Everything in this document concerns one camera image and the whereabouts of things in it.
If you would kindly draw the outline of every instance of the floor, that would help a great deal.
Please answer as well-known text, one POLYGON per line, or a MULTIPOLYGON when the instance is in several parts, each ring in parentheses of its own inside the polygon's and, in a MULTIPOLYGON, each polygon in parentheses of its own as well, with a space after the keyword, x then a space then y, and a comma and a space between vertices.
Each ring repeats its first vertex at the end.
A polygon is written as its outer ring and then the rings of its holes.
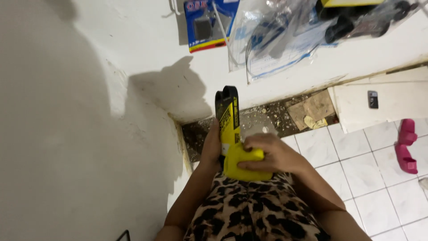
POLYGON ((344 134, 339 124, 287 136, 344 200, 348 212, 373 241, 426 241, 428 191, 428 119, 415 119, 417 141, 408 149, 418 175, 398 166, 393 144, 400 121, 344 134))

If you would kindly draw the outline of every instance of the pink sandal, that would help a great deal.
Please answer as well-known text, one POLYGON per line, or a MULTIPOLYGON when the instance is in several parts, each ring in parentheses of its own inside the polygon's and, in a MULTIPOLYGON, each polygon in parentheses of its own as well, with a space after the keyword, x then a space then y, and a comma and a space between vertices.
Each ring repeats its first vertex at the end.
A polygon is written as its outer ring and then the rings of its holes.
POLYGON ((395 145, 395 153, 397 154, 397 160, 400 168, 410 174, 417 174, 418 170, 416 167, 416 160, 412 159, 407 146, 402 144, 395 145))
POLYGON ((398 143, 410 146, 417 139, 418 135, 415 133, 415 121, 412 119, 403 119, 400 133, 398 134, 398 143))

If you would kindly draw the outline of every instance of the leopard print clothing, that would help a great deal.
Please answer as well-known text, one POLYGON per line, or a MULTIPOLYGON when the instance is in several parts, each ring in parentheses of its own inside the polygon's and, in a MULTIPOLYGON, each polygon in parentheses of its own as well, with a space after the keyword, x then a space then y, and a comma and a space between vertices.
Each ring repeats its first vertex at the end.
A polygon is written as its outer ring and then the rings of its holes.
POLYGON ((289 173, 256 182, 217 173, 184 240, 330 241, 292 184, 289 173))

